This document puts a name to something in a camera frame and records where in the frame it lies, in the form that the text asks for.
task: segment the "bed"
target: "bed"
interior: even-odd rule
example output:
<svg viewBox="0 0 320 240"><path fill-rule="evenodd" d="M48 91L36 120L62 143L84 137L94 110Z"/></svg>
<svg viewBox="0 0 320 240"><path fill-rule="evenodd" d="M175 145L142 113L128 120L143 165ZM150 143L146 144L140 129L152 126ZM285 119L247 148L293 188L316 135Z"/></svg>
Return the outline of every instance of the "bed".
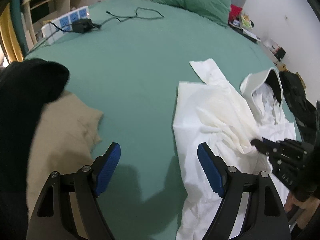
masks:
<svg viewBox="0 0 320 240"><path fill-rule="evenodd" d="M169 240L175 239L186 198L172 132L178 82L201 82L188 62L213 58L238 92L249 73L273 63L232 29L180 8L106 0L89 10L93 22L101 23L110 17L106 10L127 16L137 7L155 9L164 19L110 21L101 30L69 33L27 58L65 65L66 89L104 113L93 158L113 141L121 145L119 165L98 198L115 238ZM285 103L283 108L293 122Z"/></svg>

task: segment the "blue gripper pad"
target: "blue gripper pad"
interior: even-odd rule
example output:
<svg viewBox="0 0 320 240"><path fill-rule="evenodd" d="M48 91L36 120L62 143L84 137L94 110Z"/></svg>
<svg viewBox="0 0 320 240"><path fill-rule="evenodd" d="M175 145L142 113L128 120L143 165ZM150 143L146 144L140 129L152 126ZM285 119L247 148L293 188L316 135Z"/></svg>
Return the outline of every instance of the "blue gripper pad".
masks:
<svg viewBox="0 0 320 240"><path fill-rule="evenodd" d="M198 146L198 159L213 192L218 193L219 197L223 197L224 189L222 187L222 177L202 145Z"/></svg>
<svg viewBox="0 0 320 240"><path fill-rule="evenodd" d="M112 152L110 153L108 159L104 163L101 171L97 175L97 186L94 190L96 196L98 197L101 193L105 192L110 179L112 177L113 172L118 165L121 156L121 148L119 144L113 148Z"/></svg>

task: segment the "power adapter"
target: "power adapter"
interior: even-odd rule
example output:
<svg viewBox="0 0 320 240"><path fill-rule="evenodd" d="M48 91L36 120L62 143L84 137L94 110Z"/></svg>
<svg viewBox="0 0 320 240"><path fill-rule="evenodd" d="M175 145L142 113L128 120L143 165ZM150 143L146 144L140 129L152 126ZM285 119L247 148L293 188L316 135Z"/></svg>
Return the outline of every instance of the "power adapter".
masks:
<svg viewBox="0 0 320 240"><path fill-rule="evenodd" d="M80 19L72 23L72 31L75 33L86 33L94 28L101 28L100 24L95 24L91 19Z"/></svg>

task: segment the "yellow curtain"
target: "yellow curtain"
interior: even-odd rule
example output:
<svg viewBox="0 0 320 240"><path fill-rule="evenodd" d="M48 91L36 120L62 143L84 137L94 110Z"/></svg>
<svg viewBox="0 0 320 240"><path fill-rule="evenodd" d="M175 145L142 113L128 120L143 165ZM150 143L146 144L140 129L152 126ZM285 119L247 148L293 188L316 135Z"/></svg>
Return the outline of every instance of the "yellow curtain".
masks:
<svg viewBox="0 0 320 240"><path fill-rule="evenodd" d="M20 45L17 40L16 33L14 32L11 16L10 4L4 9L0 16L0 34L4 49L7 52L9 63L13 61L23 61L23 55Z"/></svg>

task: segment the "power strip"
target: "power strip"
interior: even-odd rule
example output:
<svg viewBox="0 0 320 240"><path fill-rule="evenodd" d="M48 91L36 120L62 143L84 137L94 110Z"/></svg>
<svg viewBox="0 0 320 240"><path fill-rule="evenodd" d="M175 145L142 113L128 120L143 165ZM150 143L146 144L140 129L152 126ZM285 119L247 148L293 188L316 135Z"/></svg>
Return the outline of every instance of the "power strip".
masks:
<svg viewBox="0 0 320 240"><path fill-rule="evenodd" d="M74 11L71 11L69 13L66 13L51 22L57 25L62 30L66 31L72 31L72 26L69 24L72 24L74 21L77 21L79 19L90 19L89 14L89 8L88 6L80 7L79 9L76 9ZM51 36L50 38L45 41L46 45L51 45L58 39L60 39L62 36L64 36L68 32L63 32L58 30L56 27L54 27L52 24L47 23L41 28L42 34L44 39Z"/></svg>

